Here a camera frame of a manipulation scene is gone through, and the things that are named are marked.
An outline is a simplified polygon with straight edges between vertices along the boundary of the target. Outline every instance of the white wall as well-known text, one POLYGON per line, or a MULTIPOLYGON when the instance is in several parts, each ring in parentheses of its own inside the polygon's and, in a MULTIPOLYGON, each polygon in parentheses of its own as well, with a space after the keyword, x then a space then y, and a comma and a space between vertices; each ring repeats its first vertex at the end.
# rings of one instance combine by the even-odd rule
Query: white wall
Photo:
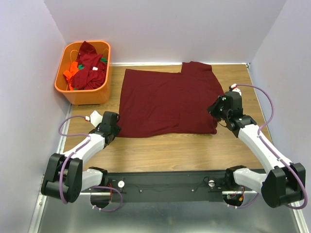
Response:
POLYGON ((1 1, 0 232, 28 232, 68 103, 54 90, 65 41, 41 0, 1 1))
POLYGON ((250 62, 285 0, 45 0, 66 42, 105 40, 113 62, 250 62))
MULTIPOLYGON (((251 63, 254 84, 270 93, 275 117, 269 126, 277 148, 307 170, 311 198, 311 1, 288 0, 251 63)), ((259 95, 266 117, 270 105, 259 95)), ((304 209, 311 228, 311 203, 304 209)))

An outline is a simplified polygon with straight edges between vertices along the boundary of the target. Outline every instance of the folded fabric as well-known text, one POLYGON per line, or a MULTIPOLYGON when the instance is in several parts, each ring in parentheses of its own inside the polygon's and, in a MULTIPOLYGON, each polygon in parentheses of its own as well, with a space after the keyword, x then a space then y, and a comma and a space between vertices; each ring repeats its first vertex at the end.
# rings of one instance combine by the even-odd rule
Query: folded fabric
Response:
POLYGON ((223 89, 210 65, 183 63, 180 73, 127 69, 120 100, 119 137, 164 133, 215 134, 207 111, 223 89))
POLYGON ((76 62, 80 69, 72 79, 72 86, 78 90, 92 90, 103 85, 106 79, 107 64, 101 61, 102 54, 88 42, 83 42, 76 62))
POLYGON ((63 75, 66 77, 66 80, 68 82, 69 90, 71 91, 74 89, 74 87, 72 86, 72 77, 79 71, 77 66, 78 66, 78 63, 73 62, 70 65, 70 69, 65 70, 63 73, 63 75))

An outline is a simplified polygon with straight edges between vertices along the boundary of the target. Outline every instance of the orange basket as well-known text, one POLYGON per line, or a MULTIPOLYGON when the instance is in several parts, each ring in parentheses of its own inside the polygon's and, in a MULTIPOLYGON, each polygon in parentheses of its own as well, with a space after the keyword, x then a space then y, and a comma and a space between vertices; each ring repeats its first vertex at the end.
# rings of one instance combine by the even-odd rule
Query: orange basket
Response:
POLYGON ((65 70, 69 70, 71 63, 77 59, 82 43, 83 41, 74 42, 65 48, 54 86, 56 90, 62 93, 72 104, 81 105, 106 103, 110 96, 112 65, 111 48, 105 41, 88 41, 88 43, 95 47, 97 53, 102 53, 103 57, 108 60, 106 80, 104 84, 94 90, 69 90, 69 86, 63 72, 65 70))

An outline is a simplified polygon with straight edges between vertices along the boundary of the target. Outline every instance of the maroon shirt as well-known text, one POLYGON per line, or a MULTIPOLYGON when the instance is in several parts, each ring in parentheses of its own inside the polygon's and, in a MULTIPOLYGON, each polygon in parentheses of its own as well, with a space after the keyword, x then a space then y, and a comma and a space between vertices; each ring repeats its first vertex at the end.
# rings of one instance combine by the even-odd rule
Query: maroon shirt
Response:
POLYGON ((164 133, 215 134, 207 111, 223 89, 210 65, 183 63, 180 73, 127 69, 122 85, 119 137, 164 133))

